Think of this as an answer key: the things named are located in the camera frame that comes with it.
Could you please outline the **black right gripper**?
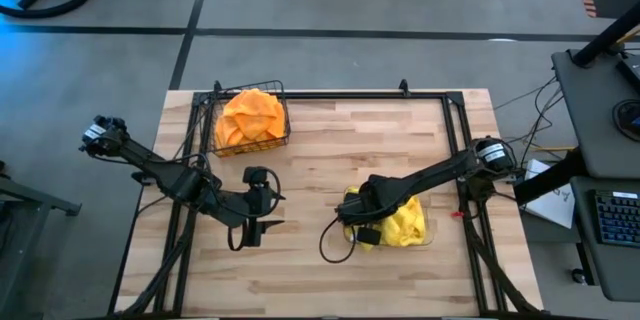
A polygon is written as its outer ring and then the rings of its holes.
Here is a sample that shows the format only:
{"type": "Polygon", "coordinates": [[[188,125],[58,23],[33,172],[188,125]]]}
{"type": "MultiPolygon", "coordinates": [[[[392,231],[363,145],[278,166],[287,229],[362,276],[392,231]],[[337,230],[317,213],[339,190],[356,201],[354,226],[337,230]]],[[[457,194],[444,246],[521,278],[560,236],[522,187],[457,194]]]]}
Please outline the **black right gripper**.
{"type": "Polygon", "coordinates": [[[349,187],[336,207],[337,220],[356,243],[377,246],[382,242],[381,223],[388,217],[388,206],[363,187],[349,187]]]}

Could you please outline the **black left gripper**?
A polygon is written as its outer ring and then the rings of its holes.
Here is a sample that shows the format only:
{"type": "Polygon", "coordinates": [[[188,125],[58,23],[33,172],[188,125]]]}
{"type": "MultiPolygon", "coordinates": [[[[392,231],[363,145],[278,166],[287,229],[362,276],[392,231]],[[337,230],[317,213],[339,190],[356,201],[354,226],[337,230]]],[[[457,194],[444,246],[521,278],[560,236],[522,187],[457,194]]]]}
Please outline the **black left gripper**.
{"type": "Polygon", "coordinates": [[[284,220],[259,221],[269,210],[269,202],[285,200],[285,197],[275,190],[269,191],[267,171],[260,167],[247,167],[244,171],[243,181],[249,185],[249,190],[244,195],[249,205],[249,217],[246,229],[243,231],[244,246],[259,247],[262,235],[273,226],[284,223],[284,220]]]}

